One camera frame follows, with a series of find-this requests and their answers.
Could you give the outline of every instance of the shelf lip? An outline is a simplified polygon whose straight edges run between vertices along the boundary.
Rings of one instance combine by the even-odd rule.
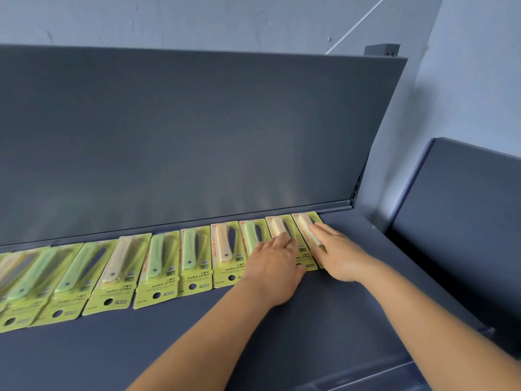
[[[120,236],[139,235],[142,233],[157,234],[157,233],[164,233],[164,232],[168,232],[168,231],[172,231],[172,230],[181,230],[181,229],[193,228],[193,227],[197,227],[197,226],[210,225],[212,223],[264,218],[264,217],[270,216],[270,215],[304,213],[304,212],[308,212],[308,211],[316,211],[318,213],[324,214],[324,213],[334,213],[334,212],[338,212],[338,211],[352,210],[352,209],[353,209],[353,207],[351,207],[350,200],[339,200],[339,201],[327,202],[327,203],[308,204],[308,205],[295,206],[295,207],[285,207],[283,209],[263,210],[263,211],[253,212],[253,213],[233,214],[233,215],[226,215],[223,217],[195,219],[195,220],[183,221],[183,222],[164,223],[161,225],[143,226],[143,227],[132,228],[132,229],[110,230],[110,231],[104,231],[104,232],[93,233],[93,234],[88,234],[88,235],[66,236],[66,237],[59,237],[59,238],[55,238],[55,239],[9,244],[9,245],[0,246],[0,253],[29,250],[29,249],[38,248],[38,247],[45,247],[47,245],[56,246],[56,245],[66,245],[66,244],[75,244],[75,243],[86,243],[86,242],[90,242],[90,241],[111,240],[111,239],[117,239]]]

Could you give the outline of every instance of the fruit knife package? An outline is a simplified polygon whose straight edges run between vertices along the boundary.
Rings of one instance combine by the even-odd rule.
[[[246,252],[237,221],[210,225],[214,288],[235,284],[242,278]]]
[[[134,309],[173,299],[178,294],[179,230],[153,235],[139,277]]]
[[[181,230],[179,296],[212,289],[210,226]]]
[[[295,221],[296,225],[298,226],[298,229],[300,230],[300,233],[304,237],[304,240],[306,240],[306,243],[310,249],[319,247],[322,250],[326,250],[326,246],[322,244],[320,240],[316,238],[316,236],[311,233],[308,226],[312,223],[316,222],[322,222],[320,217],[315,211],[310,211],[309,213],[299,213],[299,214],[291,214],[293,217],[293,220]],[[317,261],[318,266],[320,266],[322,269],[324,266],[322,266],[322,263],[315,258]]]
[[[0,314],[0,333],[26,328],[34,321],[82,245],[61,245],[35,251],[36,258],[28,264],[22,276],[16,277],[6,295],[6,308]]]
[[[313,260],[313,257],[309,253],[306,242],[300,234],[293,217],[290,214],[277,215],[273,217],[266,217],[266,223],[268,224],[269,231],[272,236],[278,236],[283,232],[288,232],[292,239],[296,240],[298,246],[298,255],[296,256],[296,262],[306,266],[306,271],[317,270],[317,264]]]
[[[31,326],[74,320],[91,296],[118,240],[85,243]]]
[[[239,227],[242,234],[242,242],[246,249],[246,256],[250,256],[257,243],[261,241],[269,241],[268,224],[264,218],[251,219],[248,221],[239,221]]]
[[[151,233],[122,236],[110,256],[83,315],[126,309],[134,295]]]

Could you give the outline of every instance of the gray wall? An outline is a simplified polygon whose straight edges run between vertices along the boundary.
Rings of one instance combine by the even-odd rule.
[[[379,0],[0,0],[0,43],[325,53]],[[385,0],[331,53],[400,43],[409,62],[367,164],[358,208],[382,201],[387,165],[441,0]]]
[[[361,187],[366,215],[377,209],[377,226],[433,137],[521,156],[520,15],[521,0],[443,0],[410,108],[403,124],[388,130],[396,144],[381,163],[383,177]]]

